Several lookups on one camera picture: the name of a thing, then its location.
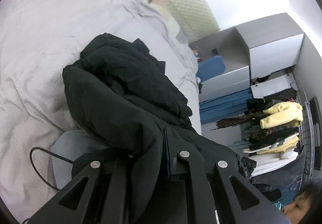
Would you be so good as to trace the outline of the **black puffer jacket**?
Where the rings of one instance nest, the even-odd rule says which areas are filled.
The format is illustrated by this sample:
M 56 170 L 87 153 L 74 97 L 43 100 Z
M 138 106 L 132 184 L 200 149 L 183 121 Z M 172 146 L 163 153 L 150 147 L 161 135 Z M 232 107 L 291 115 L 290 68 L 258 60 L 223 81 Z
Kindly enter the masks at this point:
M 96 36 L 62 76 L 76 123 L 110 151 L 130 158 L 132 223 L 150 222 L 165 195 L 170 149 L 188 145 L 203 160 L 222 159 L 237 168 L 235 152 L 194 130 L 186 97 L 141 40 Z

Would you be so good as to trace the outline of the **yellow folded clothes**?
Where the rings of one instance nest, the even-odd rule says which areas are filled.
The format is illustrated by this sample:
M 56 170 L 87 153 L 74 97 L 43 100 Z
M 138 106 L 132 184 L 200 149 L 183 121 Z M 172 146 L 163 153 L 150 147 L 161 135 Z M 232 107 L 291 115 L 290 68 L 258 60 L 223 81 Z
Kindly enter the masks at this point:
M 303 121 L 303 107 L 296 102 L 279 102 L 263 111 L 268 117 L 260 120 L 261 129 L 269 129 L 289 123 Z

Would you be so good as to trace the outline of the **grey beige pillow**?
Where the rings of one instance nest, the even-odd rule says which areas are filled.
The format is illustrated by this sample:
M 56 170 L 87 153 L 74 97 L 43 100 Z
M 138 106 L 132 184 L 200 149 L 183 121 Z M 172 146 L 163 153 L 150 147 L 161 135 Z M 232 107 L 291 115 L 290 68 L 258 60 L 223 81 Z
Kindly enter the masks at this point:
M 181 44 L 188 45 L 188 39 L 185 33 L 182 31 L 181 26 L 170 13 L 170 10 L 167 8 L 164 0 L 151 0 L 150 6 L 161 14 L 169 33 L 171 33 Z

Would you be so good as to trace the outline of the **grey bed blanket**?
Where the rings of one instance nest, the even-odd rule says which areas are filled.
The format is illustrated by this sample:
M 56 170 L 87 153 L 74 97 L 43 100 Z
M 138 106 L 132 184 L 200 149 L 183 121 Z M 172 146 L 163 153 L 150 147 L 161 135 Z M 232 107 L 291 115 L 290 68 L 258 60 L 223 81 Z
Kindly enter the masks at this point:
M 140 39 L 166 63 L 165 73 L 188 99 L 201 132 L 197 62 L 144 0 L 1 0 L 1 199 L 19 222 L 54 194 L 49 158 L 29 157 L 76 128 L 69 113 L 63 68 L 99 34 Z

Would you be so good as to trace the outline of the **grey white wardrobe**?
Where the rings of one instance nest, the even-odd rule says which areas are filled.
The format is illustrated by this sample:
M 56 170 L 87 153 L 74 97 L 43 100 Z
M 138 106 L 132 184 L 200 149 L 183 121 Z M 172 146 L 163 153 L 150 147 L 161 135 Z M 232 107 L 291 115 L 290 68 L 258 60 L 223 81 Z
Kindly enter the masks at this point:
M 290 87 L 321 100 L 321 55 L 286 13 L 213 33 L 190 47 L 201 52 L 203 61 L 221 56 L 226 67 L 201 83 L 201 102 L 244 89 L 260 98 Z

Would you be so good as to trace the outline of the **bottles on side shelf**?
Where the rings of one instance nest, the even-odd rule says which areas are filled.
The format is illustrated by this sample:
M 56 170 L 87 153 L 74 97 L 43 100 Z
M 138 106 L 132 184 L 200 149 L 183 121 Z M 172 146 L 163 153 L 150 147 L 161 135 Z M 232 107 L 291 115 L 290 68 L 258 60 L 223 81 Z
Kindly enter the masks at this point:
M 194 57 L 196 58 L 196 60 L 199 62 L 203 61 L 203 58 L 201 56 L 201 52 L 198 49 L 194 49 L 192 50 L 194 53 Z

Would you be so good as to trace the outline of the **blue padded chair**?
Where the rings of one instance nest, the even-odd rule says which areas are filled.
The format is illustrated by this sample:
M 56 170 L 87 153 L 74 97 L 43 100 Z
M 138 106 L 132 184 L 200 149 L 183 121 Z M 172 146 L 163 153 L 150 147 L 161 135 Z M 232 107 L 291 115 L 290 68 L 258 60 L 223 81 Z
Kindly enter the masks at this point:
M 196 76 L 200 78 L 200 82 L 207 81 L 213 77 L 221 75 L 225 72 L 225 64 L 221 56 L 214 56 L 198 64 L 198 72 Z

